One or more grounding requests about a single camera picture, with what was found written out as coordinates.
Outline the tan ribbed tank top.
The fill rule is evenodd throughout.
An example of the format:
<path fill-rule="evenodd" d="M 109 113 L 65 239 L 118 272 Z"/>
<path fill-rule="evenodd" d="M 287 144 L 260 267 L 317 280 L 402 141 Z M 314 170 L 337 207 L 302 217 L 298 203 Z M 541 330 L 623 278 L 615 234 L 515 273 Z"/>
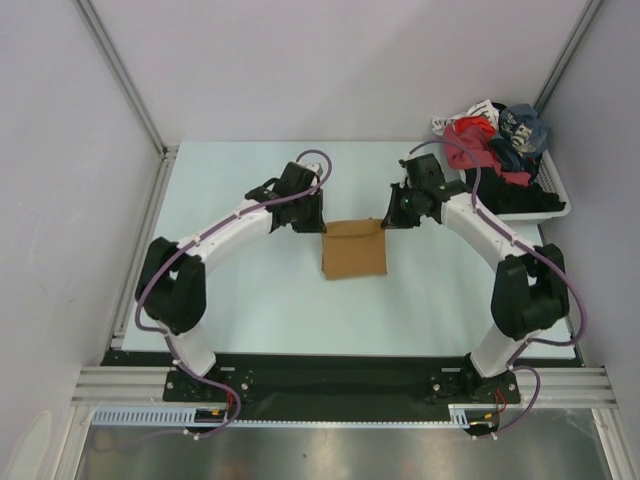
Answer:
<path fill-rule="evenodd" d="M 386 236 L 382 220 L 367 218 L 327 224 L 322 235 L 321 269 L 327 280 L 386 275 Z"/>

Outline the blue printed garment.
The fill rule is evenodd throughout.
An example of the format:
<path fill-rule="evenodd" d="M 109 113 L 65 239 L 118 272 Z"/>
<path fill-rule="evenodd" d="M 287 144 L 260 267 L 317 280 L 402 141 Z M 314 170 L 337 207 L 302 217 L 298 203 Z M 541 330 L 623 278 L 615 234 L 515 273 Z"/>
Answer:
<path fill-rule="evenodd" d="M 548 148 L 549 124 L 529 104 L 500 111 L 496 134 L 489 140 L 501 167 L 509 173 L 528 173 L 535 178 Z"/>

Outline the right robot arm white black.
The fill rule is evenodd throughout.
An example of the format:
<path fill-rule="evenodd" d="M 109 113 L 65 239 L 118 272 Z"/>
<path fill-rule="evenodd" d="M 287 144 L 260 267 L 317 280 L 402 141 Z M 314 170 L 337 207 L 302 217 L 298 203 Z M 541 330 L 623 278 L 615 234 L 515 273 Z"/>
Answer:
<path fill-rule="evenodd" d="M 569 311 L 568 286 L 561 278 L 564 257 L 553 245 L 539 246 L 496 217 L 461 180 L 447 181 L 433 154 L 399 162 L 403 179 L 390 185 L 383 229 L 412 229 L 430 218 L 467 242 L 495 274 L 490 312 L 493 324 L 468 355 L 463 393 L 484 401 L 497 378 L 536 336 Z"/>

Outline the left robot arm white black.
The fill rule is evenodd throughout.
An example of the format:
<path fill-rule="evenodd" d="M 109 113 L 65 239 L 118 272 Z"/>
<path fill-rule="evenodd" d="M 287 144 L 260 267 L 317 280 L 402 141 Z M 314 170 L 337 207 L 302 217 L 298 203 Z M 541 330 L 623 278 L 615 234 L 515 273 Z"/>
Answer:
<path fill-rule="evenodd" d="M 323 233 L 322 166 L 288 163 L 282 174 L 250 190 L 222 220 L 171 241 L 149 245 L 135 290 L 134 321 L 142 331 L 162 335 L 174 359 L 189 370 L 186 387 L 197 398 L 221 387 L 212 369 L 216 354 L 205 338 L 206 284 L 214 269 L 249 243 L 291 226 L 297 233 Z"/>

